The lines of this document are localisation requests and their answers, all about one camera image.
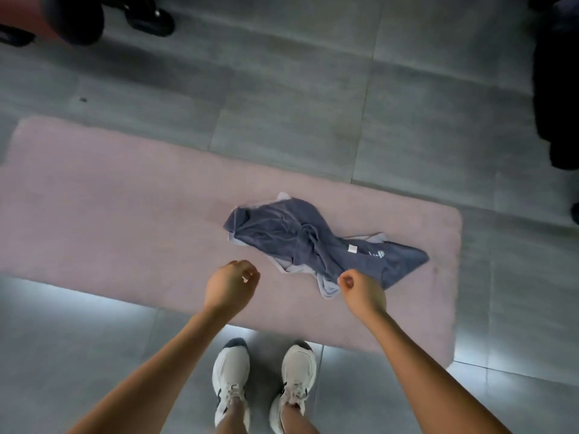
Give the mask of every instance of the forearm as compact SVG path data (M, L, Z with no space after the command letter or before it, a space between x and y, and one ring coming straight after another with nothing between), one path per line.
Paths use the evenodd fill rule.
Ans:
M424 434L506 434L509 430L386 313L368 322Z
M229 317L203 310L68 434L157 434L197 361Z

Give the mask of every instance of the white sneaker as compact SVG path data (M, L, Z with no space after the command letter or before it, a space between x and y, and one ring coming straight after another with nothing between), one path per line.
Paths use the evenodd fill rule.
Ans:
M250 375L250 354L243 338L230 340L213 364L213 390L219 399L215 412L215 426L225 417L232 399L240 399L245 406L243 423L250 429L250 408L245 399L245 383Z
M298 405L302 414L306 411L306 399L315 383L317 364L312 348L303 341L296 343L286 353L281 363L284 389L269 410L269 424L276 434L284 434L281 409L284 405Z

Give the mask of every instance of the black wheel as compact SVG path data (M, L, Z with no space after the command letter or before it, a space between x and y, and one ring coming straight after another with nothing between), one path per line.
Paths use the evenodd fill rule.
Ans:
M125 17L132 28L150 35L165 37L175 31L175 20L163 9L158 9L153 16L146 17L139 17L130 9L125 9Z
M33 33L0 24L0 43L14 47L24 47L33 42L34 38L36 36Z
M575 224L579 224L579 203L576 203L571 207L571 217L573 218L573 222Z

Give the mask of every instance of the bath mat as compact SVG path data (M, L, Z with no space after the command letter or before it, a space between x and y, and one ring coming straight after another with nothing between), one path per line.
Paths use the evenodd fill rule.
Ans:
M387 291L387 308L441 365L454 354L461 218L454 208L66 121L20 122L0 166L0 272L187 313L218 266L262 273L232 324L315 343L379 351L343 299L307 274L281 274L227 241L237 205L280 191L314 204L340 237L384 232L430 261Z

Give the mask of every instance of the hand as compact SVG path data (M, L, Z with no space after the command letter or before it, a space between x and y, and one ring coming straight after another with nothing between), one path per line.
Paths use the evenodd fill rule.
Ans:
M213 273L205 290L205 308L232 319L250 302L260 273L247 260L234 260Z
M337 284L340 286L351 312L366 327L376 313L386 311L384 290L372 277L368 277L355 269L349 269L337 278Z

